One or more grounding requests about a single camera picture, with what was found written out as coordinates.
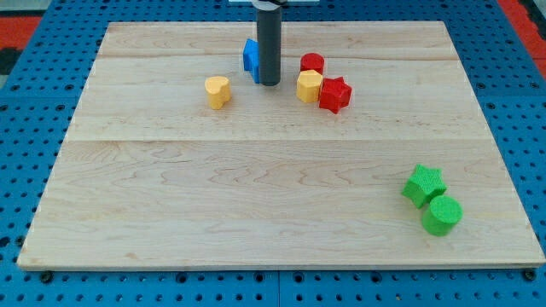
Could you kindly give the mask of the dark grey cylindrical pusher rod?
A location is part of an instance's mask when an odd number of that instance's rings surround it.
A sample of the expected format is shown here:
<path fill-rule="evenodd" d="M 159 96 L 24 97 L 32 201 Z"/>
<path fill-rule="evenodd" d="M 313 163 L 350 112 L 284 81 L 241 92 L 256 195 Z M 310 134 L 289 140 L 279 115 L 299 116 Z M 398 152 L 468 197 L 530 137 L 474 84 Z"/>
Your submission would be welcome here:
<path fill-rule="evenodd" d="M 281 80 L 282 7 L 257 4 L 259 81 L 275 86 Z"/>

